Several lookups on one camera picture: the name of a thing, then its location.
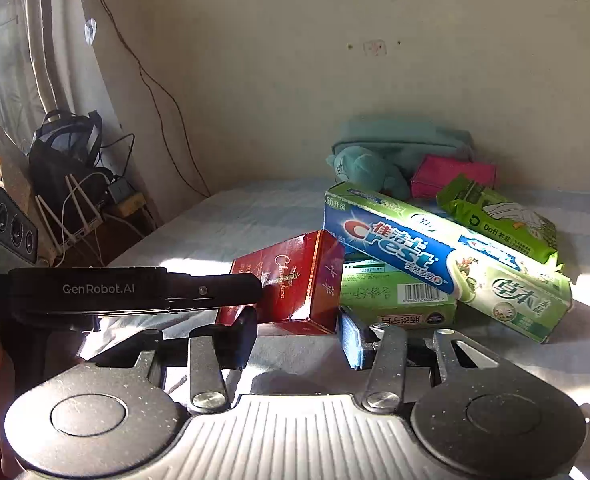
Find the white wifi router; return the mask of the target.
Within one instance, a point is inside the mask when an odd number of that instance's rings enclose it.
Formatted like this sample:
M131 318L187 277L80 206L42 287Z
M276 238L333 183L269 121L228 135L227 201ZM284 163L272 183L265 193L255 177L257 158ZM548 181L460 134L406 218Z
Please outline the white wifi router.
M86 188L92 179L109 184L108 177L101 171L93 171L81 179L73 174L65 176L65 197L59 212L41 195L36 196L38 213L60 258L64 258L68 249L78 242L86 242L86 237L103 223L100 206L92 200L90 190Z

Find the teal zip pouch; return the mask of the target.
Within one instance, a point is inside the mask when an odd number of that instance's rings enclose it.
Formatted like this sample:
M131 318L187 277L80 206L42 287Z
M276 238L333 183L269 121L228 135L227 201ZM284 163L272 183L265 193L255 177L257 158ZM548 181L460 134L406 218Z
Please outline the teal zip pouch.
M475 157L470 132L395 115L365 115L347 120L342 125L341 137L332 146L332 154L338 155L351 146L361 146L382 156L407 178L415 174L426 155L466 162Z

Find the pink wallet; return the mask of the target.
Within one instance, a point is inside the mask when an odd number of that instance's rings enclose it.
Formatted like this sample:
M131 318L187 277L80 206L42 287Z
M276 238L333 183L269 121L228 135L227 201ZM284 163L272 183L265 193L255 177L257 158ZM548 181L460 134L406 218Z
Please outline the pink wallet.
M469 162L451 157L426 155L410 184L413 198L435 198L452 180L463 174L466 179L493 188L497 168L484 162Z

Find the green Dofi tissue pack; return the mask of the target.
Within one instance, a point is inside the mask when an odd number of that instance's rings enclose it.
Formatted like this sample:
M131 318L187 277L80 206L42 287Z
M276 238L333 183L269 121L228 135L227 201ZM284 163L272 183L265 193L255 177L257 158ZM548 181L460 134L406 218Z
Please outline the green Dofi tissue pack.
M560 270L557 228L534 210L459 174L436 195L455 222Z

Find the red cigarette box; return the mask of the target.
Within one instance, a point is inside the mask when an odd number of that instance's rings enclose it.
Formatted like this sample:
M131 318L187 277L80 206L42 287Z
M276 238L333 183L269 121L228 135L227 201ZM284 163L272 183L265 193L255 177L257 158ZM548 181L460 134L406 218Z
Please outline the red cigarette box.
M335 332L344 246L326 230L309 232L236 258L230 272L263 284L254 304L262 335Z

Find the striped bed sheet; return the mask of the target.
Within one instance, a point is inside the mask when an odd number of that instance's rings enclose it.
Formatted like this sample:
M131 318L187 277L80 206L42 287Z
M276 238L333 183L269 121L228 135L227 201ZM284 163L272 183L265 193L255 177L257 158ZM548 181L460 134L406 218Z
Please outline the striped bed sheet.
M319 229L326 180L263 181L233 188L184 211L141 238L113 266L163 266L193 275L223 274L231 262L293 236ZM535 344L486 316L460 307L460 332L590 404L590 194L506 188L504 195L551 220L574 308L549 341ZM238 393L339 393L365 387L332 336L261 337L243 372L231 374Z

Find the grey curtain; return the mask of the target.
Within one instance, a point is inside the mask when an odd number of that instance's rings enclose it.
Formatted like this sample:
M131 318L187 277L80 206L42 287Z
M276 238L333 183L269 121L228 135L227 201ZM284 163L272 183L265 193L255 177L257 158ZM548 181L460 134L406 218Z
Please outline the grey curtain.
M82 0L0 0L0 130L22 152L56 108L95 110L107 142L124 132L95 55L96 29Z

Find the teal plush elephant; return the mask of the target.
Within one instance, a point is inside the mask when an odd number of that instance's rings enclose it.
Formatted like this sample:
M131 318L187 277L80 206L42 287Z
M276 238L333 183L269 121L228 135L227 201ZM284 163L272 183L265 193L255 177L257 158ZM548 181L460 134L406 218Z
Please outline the teal plush elephant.
M341 148L327 156L327 164L333 169L337 183L350 182L397 200L408 200L411 196L410 186L399 168L363 146Z

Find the pink wall sticker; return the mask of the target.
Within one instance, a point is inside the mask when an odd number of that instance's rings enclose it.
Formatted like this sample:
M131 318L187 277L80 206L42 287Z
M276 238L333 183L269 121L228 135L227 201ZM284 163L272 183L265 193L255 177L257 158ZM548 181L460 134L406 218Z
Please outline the pink wall sticker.
M387 53L385 41L382 39L366 41L363 50L368 56L384 56Z

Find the black backpack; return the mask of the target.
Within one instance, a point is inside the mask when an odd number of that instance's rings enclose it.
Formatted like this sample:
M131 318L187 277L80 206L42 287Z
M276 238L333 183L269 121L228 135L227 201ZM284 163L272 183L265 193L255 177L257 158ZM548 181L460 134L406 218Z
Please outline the black backpack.
M28 154L30 181L34 194L58 216L69 193L65 178L71 174L94 206L104 202L114 174L95 166L102 141L103 119L96 110L88 115L51 110L34 132Z

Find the Crest toothpaste box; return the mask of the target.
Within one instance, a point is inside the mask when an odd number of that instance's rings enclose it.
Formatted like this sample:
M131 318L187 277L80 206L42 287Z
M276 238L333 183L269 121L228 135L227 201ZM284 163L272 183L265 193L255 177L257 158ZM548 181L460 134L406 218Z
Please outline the Crest toothpaste box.
M323 228L516 332L544 342L572 308L568 278L432 212L345 182L324 194Z

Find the green medicine box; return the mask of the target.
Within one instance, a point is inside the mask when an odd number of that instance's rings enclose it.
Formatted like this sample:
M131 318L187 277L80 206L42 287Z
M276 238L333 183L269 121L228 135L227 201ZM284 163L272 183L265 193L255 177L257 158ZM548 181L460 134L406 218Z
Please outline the green medicine box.
M450 326L457 310L455 298L375 259L344 264L339 302L362 322L408 330Z

